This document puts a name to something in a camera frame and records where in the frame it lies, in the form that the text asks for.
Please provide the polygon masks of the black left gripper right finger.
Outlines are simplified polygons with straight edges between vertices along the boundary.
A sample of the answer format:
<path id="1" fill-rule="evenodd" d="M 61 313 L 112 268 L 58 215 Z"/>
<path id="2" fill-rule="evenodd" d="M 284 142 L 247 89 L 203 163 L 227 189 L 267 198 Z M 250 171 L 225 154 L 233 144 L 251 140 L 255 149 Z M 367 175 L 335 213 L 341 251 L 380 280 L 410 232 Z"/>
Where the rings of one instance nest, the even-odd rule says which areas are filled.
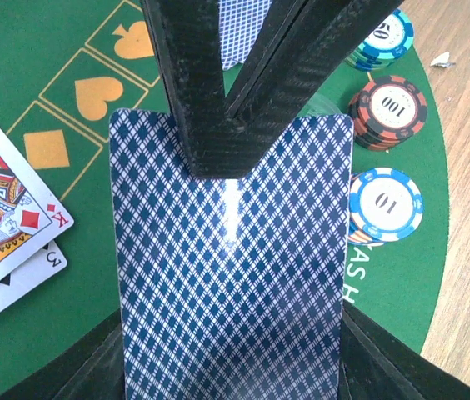
<path id="1" fill-rule="evenodd" d="M 469 399 L 470 387 L 430 363 L 351 303 L 342 311 L 339 399 Z"/>

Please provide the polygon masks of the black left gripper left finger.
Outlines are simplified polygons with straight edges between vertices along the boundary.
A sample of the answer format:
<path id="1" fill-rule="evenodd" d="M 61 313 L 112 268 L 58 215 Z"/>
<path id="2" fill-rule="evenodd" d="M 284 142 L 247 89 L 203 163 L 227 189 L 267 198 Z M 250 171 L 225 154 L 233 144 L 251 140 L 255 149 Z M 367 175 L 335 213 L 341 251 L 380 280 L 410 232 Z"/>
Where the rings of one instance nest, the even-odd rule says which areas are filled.
<path id="1" fill-rule="evenodd" d="M 124 399 L 123 335 L 117 310 L 66 352 L 0 399 Z"/>

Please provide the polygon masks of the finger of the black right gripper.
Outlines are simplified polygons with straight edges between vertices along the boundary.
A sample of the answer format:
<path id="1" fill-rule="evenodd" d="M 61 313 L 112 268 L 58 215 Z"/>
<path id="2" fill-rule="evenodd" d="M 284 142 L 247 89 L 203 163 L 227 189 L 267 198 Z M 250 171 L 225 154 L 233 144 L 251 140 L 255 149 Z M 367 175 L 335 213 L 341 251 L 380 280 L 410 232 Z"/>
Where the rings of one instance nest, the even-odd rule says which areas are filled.
<path id="1" fill-rule="evenodd" d="M 240 123 L 291 122 L 399 1 L 275 1 L 227 95 Z"/>
<path id="2" fill-rule="evenodd" d="M 242 178 L 263 148 L 228 115 L 216 1 L 143 1 L 147 28 L 190 172 Z"/>

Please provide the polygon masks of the red poker chip stack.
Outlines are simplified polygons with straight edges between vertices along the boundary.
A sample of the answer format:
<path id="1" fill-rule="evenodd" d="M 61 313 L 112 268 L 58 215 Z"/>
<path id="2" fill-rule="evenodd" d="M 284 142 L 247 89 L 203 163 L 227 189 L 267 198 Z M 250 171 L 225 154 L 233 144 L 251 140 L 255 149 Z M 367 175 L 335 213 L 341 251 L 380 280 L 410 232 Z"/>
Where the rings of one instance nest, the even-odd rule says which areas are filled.
<path id="1" fill-rule="evenodd" d="M 423 92 L 405 77 L 386 75 L 369 81 L 347 109 L 355 142 L 373 151 L 387 151 L 419 133 L 428 117 Z"/>

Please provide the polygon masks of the three of spades card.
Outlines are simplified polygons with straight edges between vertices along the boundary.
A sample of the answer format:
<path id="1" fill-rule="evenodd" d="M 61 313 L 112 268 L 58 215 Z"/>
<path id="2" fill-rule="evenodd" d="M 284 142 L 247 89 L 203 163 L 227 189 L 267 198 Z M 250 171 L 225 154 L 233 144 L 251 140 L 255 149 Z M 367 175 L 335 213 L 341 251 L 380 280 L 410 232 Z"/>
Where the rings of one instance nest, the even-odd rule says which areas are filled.
<path id="1" fill-rule="evenodd" d="M 0 313 L 67 265 L 55 241 L 42 247 L 0 281 Z"/>

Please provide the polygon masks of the blue poker chip stack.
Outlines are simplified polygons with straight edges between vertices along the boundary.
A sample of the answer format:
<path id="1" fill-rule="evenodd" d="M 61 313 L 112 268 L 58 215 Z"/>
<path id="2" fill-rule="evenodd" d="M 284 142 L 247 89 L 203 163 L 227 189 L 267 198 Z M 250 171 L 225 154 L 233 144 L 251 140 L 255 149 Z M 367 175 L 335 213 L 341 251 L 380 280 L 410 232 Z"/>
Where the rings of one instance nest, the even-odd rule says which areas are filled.
<path id="1" fill-rule="evenodd" d="M 371 242 L 390 243 L 411 235 L 423 218 L 423 196 L 405 173 L 375 167 L 352 177 L 350 221 Z"/>

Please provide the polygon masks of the blue playing card deck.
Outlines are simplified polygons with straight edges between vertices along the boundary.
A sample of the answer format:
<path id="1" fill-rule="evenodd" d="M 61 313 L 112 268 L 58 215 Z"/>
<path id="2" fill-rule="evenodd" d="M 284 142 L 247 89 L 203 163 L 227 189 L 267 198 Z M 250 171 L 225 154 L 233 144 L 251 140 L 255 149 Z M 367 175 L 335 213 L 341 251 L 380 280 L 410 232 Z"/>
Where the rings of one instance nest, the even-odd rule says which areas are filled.
<path id="1" fill-rule="evenodd" d="M 338 395 L 353 122 L 298 117 L 240 179 L 122 108 L 109 165 L 130 399 Z"/>

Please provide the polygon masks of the king of diamonds card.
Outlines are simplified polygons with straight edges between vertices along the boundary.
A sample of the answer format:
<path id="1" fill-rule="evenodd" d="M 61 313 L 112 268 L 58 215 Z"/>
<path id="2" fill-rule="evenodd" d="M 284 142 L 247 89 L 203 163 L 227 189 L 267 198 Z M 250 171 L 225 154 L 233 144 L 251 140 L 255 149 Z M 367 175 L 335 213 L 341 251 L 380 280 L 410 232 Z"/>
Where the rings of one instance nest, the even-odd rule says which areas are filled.
<path id="1" fill-rule="evenodd" d="M 0 128 L 0 280 L 74 224 Z"/>

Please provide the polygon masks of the clear dealer button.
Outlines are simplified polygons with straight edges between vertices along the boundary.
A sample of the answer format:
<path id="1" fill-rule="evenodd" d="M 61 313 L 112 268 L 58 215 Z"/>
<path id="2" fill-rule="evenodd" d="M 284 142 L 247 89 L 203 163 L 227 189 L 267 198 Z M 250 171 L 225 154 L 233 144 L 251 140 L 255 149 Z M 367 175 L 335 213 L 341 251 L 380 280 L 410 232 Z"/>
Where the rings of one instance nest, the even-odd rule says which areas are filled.
<path id="1" fill-rule="evenodd" d="M 340 109 L 334 102 L 320 92 L 316 92 L 302 108 L 298 116 L 327 116 L 339 114 L 340 112 Z"/>

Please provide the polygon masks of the round green poker mat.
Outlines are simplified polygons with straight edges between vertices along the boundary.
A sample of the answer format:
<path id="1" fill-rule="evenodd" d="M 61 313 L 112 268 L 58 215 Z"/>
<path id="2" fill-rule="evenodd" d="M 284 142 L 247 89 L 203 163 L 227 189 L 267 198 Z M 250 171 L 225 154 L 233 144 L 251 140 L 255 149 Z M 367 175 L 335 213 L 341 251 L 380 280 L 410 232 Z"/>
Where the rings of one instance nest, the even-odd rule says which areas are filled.
<path id="1" fill-rule="evenodd" d="M 108 156 L 108 118 L 88 121 L 74 83 L 108 76 L 123 85 L 109 104 L 164 112 L 153 57 L 124 59 L 114 46 L 143 17 L 135 1 L 0 1 L 0 128 L 24 149 L 27 133 L 60 130 L 68 164 L 41 178 L 72 214 L 58 238 L 67 267 L 0 313 L 0 395 L 34 376 L 106 318 L 118 316 L 118 263 Z M 437 304 L 448 246 L 448 169 L 433 92 L 418 55 L 389 68 L 417 85 L 429 111 L 422 131 L 390 152 L 356 147 L 353 170 L 391 167 L 419 186 L 425 213 L 402 242 L 348 251 L 347 299 L 420 351 Z"/>

